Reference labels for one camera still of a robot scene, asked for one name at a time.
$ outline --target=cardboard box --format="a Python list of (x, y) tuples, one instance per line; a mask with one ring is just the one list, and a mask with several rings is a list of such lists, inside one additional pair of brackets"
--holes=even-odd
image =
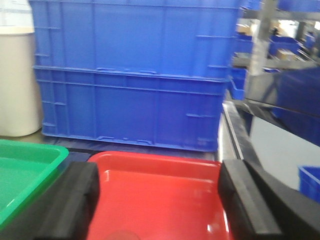
[(237, 24), (236, 31), (241, 34), (251, 36), (251, 28), (248, 25)]
[(290, 50), (287, 49), (278, 49), (276, 52), (276, 57), (280, 60), (294, 61), (297, 59), (297, 56)]

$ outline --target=white plastic drum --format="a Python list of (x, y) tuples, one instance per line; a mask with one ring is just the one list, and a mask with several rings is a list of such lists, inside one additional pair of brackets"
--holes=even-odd
[(25, 136), (41, 127), (34, 37), (32, 27), (0, 26), (0, 136)]

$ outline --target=crate rim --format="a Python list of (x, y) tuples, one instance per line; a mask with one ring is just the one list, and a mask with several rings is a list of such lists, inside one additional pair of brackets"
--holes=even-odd
[(305, 168), (317, 168), (320, 169), (320, 166), (312, 166), (312, 165), (302, 165), (298, 166), (299, 170), (306, 174), (308, 177), (310, 177), (312, 180), (314, 180), (317, 184), (320, 185), (320, 179), (316, 178), (313, 174), (311, 174), (309, 171), (307, 171)]
[(160, 78), (160, 79), (164, 79), (164, 80), (166, 80), (166, 79), (172, 80), (173, 79), (173, 80), (198, 81), (198, 82), (209, 82), (209, 83), (229, 83), (230, 82), (229, 77), (209, 78), (209, 77), (201, 77), (201, 76), (152, 74), (152, 73), (141, 73), (141, 72), (94, 70), (94, 69), (86, 69), (86, 68), (40, 66), (40, 65), (34, 65), (32, 68), (35, 70), (54, 70), (54, 71), (63, 71), (63, 72), (74, 72), (74, 73), (89, 73), (89, 74), (128, 76), (128, 77)]

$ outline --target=wall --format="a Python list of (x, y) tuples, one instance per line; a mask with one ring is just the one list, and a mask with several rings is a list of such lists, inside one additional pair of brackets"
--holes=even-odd
[(0, 26), (32, 27), (28, 0), (0, 0)]

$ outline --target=blue bin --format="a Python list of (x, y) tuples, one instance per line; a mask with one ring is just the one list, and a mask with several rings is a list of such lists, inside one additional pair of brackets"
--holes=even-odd
[(229, 81), (35, 66), (48, 136), (216, 151)]
[(320, 117), (320, 67), (281, 74), (277, 106)]
[(206, 78), (230, 73), (241, 0), (29, 2), (38, 66)]
[(245, 98), (245, 81), (247, 70), (245, 68), (233, 68), (231, 70), (231, 83), (229, 91), (231, 97), (235, 100), (243, 100)]
[(272, 113), (296, 136), (320, 147), (320, 117), (274, 108)]
[(308, 49), (311, 50), (314, 45), (316, 43), (316, 37), (314, 36), (314, 34), (312, 32), (308, 32), (305, 35), (305, 42), (304, 42), (304, 46)]
[(269, 53), (271, 55), (276, 55), (278, 49), (287, 49), (298, 54), (298, 50), (301, 48), (302, 44), (292, 37), (286, 36), (272, 36), (270, 42)]
[(300, 192), (320, 203), (320, 166), (300, 166)]
[(320, 12), (320, 0), (279, 0), (278, 8), (289, 12)]
[(260, 10), (261, 9), (261, 1), (260, 0), (247, 0), (245, 1), (243, 7), (249, 10)]
[(252, 53), (252, 48), (254, 47), (254, 42), (252, 41), (252, 36), (247, 36), (243, 34), (238, 34), (235, 44), (235, 53)]

